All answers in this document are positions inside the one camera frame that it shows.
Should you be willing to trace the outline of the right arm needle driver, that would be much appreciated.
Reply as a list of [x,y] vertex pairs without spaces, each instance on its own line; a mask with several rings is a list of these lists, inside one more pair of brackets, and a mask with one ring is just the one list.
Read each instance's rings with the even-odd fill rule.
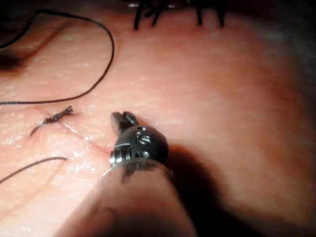
[[168,156],[167,139],[162,133],[150,126],[135,125],[118,130],[109,162],[117,166],[133,159],[151,159],[164,164]]

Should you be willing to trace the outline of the right arm needle driver jaw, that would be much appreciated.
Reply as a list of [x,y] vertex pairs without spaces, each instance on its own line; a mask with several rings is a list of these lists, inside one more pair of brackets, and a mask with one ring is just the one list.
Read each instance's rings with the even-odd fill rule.
[[111,127],[116,136],[120,136],[126,129],[126,119],[120,112],[111,113]]
[[139,125],[135,114],[133,114],[132,112],[124,111],[123,117],[125,119],[124,129]]

